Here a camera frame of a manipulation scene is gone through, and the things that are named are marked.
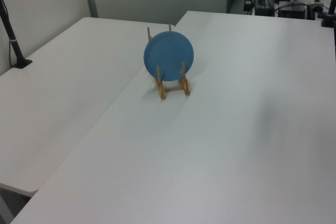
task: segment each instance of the blue plate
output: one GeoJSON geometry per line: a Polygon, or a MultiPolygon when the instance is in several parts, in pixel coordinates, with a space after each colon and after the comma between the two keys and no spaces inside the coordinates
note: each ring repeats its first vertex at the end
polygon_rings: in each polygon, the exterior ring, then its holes
{"type": "Polygon", "coordinates": [[[175,31],[164,31],[148,42],[143,54],[147,71],[156,79],[160,66],[162,81],[175,81],[182,78],[182,61],[187,73],[194,61],[194,50],[190,41],[175,31]]]}

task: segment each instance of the cable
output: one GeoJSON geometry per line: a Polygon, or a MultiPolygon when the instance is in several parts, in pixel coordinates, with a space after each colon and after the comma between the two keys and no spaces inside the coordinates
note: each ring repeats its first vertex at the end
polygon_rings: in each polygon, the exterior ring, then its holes
{"type": "Polygon", "coordinates": [[[304,5],[304,6],[308,6],[308,5],[304,4],[304,3],[288,4],[288,5],[283,5],[283,6],[280,6],[279,8],[276,8],[275,11],[280,10],[280,9],[283,9],[283,8],[286,8],[286,7],[290,7],[290,6],[296,6],[296,5],[304,5]]]}
{"type": "Polygon", "coordinates": [[[6,6],[6,4],[5,4],[5,1],[4,1],[4,0],[1,0],[1,2],[3,3],[3,5],[4,5],[4,7],[5,7],[6,14],[7,14],[7,17],[8,17],[9,15],[8,15],[8,10],[7,10],[7,6],[6,6]]]}
{"type": "Polygon", "coordinates": [[[10,65],[10,67],[12,68],[13,67],[13,65],[12,65],[12,60],[11,60],[11,53],[10,53],[10,43],[11,43],[11,41],[9,41],[9,65],[10,65]]]}
{"type": "Polygon", "coordinates": [[[251,10],[249,10],[246,15],[252,15],[252,10],[254,8],[254,0],[252,1],[251,6],[252,6],[251,10]]]}

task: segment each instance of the wooden plate stand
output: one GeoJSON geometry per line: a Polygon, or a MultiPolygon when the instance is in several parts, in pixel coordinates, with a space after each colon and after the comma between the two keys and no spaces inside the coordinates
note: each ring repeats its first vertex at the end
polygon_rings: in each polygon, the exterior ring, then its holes
{"type": "MultiPolygon", "coordinates": [[[[171,31],[171,30],[172,30],[172,27],[171,27],[171,24],[169,24],[169,31],[171,31]]],[[[149,27],[147,27],[147,33],[148,33],[148,42],[149,42],[152,39],[149,27]]],[[[186,95],[190,94],[188,80],[185,77],[184,61],[182,61],[181,64],[182,64],[182,78],[179,80],[180,86],[174,87],[174,88],[165,88],[164,87],[163,82],[161,80],[160,67],[159,67],[159,65],[156,66],[158,79],[155,79],[155,82],[156,82],[156,86],[158,88],[161,99],[165,99],[166,98],[166,93],[168,93],[170,91],[183,90],[186,95]]]]}

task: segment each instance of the white desk surface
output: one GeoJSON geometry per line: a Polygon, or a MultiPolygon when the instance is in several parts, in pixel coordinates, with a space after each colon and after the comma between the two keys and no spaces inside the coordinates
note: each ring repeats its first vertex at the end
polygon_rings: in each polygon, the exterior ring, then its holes
{"type": "Polygon", "coordinates": [[[175,30],[191,95],[161,100],[143,67],[13,224],[334,223],[332,29],[188,12],[175,30]]]}
{"type": "Polygon", "coordinates": [[[0,187],[32,196],[143,65],[168,25],[84,18],[0,77],[0,187]]]}

